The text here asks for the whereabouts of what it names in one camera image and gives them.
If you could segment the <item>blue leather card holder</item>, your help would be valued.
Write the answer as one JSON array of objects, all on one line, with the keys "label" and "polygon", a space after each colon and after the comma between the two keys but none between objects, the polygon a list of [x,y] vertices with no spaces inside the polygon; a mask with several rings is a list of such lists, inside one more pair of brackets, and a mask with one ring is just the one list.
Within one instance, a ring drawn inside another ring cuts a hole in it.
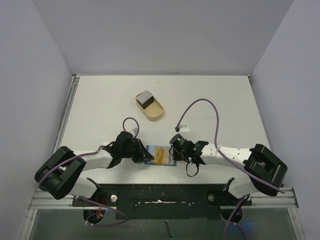
[{"label": "blue leather card holder", "polygon": [[146,150],[153,156],[153,160],[146,161],[145,165],[153,166],[176,166],[177,161],[172,155],[170,146],[147,145]]}]

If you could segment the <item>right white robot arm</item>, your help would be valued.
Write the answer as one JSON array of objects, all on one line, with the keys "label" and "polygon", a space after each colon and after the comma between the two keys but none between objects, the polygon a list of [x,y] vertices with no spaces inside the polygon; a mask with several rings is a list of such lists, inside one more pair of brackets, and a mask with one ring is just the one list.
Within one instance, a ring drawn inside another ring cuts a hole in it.
[{"label": "right white robot arm", "polygon": [[288,171],[287,165],[263,144],[253,148],[232,148],[218,146],[199,140],[192,142],[179,133],[172,137],[169,144],[173,157],[178,161],[200,165],[220,165],[236,168],[246,174],[231,177],[222,192],[223,200],[230,205],[239,199],[261,192],[275,197],[281,190],[283,179]]}]

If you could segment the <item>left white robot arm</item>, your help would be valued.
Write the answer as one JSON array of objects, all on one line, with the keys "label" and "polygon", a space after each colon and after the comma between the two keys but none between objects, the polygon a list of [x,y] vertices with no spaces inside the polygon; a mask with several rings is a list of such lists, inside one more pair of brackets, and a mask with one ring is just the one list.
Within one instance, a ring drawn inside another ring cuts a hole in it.
[{"label": "left white robot arm", "polygon": [[148,162],[154,159],[142,141],[131,132],[121,131],[117,138],[95,151],[74,151],[61,146],[37,170],[34,180],[40,189],[48,192],[56,200],[67,195],[83,197],[88,204],[100,203],[102,193],[99,185],[92,179],[80,177],[81,173],[94,169],[111,169],[123,159],[134,163]]}]

